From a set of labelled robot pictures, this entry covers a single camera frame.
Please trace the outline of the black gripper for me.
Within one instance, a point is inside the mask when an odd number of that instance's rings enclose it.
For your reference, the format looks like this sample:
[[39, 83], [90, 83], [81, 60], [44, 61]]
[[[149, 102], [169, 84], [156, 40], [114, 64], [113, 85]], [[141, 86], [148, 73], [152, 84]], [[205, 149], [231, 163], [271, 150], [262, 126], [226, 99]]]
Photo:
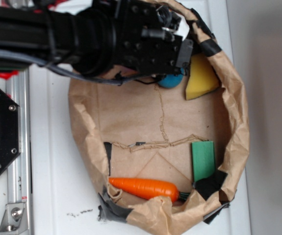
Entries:
[[178, 34], [181, 17], [167, 6], [120, 0], [114, 14], [114, 64], [143, 75], [180, 74], [189, 64], [193, 41]]

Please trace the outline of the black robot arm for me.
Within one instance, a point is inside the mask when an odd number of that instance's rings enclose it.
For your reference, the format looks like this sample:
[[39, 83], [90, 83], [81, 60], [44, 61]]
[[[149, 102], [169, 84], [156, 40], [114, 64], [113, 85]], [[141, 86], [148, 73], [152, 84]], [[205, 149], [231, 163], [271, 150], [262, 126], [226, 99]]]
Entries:
[[141, 74], [178, 74], [193, 41], [176, 34], [181, 17], [140, 0], [95, 0], [72, 15], [0, 7], [0, 71], [69, 64], [85, 76], [121, 65]]

